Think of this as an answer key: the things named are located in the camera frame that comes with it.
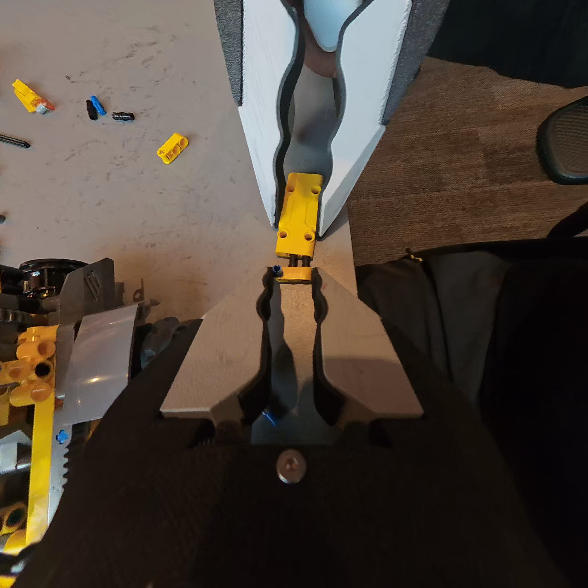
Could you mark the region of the yellow rectangular building panel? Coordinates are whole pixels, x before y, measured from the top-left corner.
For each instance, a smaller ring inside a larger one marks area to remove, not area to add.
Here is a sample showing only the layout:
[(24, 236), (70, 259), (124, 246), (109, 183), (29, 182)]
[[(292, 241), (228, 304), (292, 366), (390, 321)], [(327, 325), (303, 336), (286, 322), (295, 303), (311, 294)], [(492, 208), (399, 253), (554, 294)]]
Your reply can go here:
[(277, 229), (278, 258), (313, 258), (323, 181), (319, 174), (289, 174)]

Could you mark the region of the person's right forearm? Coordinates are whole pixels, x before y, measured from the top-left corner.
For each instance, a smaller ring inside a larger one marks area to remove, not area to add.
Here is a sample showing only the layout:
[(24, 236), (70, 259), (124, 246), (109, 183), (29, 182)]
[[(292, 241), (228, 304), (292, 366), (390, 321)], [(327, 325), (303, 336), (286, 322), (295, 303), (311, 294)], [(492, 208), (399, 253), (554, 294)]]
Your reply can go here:
[(587, 1), (450, 1), (428, 56), (514, 79), (587, 86)]

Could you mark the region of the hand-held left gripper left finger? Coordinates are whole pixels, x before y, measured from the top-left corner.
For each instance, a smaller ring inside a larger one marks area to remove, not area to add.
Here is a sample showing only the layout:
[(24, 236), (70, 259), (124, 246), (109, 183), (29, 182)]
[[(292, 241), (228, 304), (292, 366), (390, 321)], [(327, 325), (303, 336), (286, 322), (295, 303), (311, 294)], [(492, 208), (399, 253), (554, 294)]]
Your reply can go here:
[(224, 297), (202, 318), (160, 412), (214, 425), (251, 425), (270, 397), (270, 267)]

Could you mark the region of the person's right hand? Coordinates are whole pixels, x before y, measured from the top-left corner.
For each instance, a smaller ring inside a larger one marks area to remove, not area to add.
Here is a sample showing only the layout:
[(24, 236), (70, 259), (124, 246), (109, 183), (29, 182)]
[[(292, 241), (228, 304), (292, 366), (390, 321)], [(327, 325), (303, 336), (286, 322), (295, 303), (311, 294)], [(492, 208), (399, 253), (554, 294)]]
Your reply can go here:
[(337, 78), (336, 53), (324, 51), (319, 45), (306, 44), (304, 64), (321, 77)]

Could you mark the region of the yellow two-hole connector block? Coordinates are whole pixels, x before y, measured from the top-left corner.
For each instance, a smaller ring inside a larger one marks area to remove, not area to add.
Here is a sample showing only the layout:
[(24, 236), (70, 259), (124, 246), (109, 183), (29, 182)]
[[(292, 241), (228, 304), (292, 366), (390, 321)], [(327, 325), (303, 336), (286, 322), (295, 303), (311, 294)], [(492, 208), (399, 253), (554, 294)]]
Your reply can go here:
[(157, 155), (165, 165), (170, 165), (177, 159), (188, 144), (189, 140), (186, 136), (174, 133), (158, 148)]

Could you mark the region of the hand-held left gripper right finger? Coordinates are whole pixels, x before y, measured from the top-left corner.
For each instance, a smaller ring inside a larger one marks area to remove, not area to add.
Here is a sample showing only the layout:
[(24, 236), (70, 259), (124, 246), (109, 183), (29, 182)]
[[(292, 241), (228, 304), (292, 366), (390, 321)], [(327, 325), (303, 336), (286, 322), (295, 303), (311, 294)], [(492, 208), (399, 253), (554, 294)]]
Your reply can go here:
[(321, 268), (312, 269), (313, 402), (330, 426), (419, 419), (422, 405), (379, 315)]

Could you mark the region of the yellow grey toy vehicle model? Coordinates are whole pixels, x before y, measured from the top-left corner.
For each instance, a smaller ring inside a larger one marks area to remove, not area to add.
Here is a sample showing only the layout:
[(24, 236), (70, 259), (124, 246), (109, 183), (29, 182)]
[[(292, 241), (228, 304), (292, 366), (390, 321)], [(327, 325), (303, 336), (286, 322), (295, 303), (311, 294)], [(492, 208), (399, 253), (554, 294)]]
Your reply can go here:
[(1, 498), (27, 482), (26, 500), (1, 502), (1, 587), (203, 587), (219, 429), (161, 410), (206, 315), (134, 373), (153, 305), (117, 304), (111, 259), (31, 293), (1, 308), (29, 317), (1, 361)]

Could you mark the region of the short yellow beam with pins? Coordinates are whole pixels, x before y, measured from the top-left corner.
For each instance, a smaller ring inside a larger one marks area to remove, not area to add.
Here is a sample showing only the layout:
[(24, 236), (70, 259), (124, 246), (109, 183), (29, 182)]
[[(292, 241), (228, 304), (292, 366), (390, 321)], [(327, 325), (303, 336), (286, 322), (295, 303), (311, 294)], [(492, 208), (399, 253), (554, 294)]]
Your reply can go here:
[(288, 265), (274, 265), (272, 274), (278, 283), (285, 284), (308, 284), (312, 279), (312, 256), (288, 255)]

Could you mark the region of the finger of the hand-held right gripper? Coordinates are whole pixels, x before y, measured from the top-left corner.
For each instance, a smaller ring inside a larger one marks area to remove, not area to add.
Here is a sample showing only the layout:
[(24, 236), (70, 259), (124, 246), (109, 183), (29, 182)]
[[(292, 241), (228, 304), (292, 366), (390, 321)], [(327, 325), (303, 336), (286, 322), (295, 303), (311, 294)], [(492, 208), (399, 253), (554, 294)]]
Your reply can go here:
[(277, 227), (285, 194), (290, 104), (303, 65), (298, 12), (288, 1), (244, 1), (239, 115), (263, 206)]
[(386, 129), (411, 9), (411, 1), (364, 1), (342, 23), (335, 50), (340, 110), (328, 149), (332, 170), (320, 195), (320, 236), (336, 220)]

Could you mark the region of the yellow wedge piece orange tip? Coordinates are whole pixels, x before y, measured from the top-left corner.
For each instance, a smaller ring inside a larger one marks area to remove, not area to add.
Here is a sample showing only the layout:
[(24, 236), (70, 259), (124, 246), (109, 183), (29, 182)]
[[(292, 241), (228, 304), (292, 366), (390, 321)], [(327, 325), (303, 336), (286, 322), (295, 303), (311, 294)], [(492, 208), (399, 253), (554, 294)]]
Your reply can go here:
[(29, 113), (45, 115), (55, 111), (55, 107), (47, 99), (42, 98), (21, 80), (16, 79), (12, 87), (14, 94)]

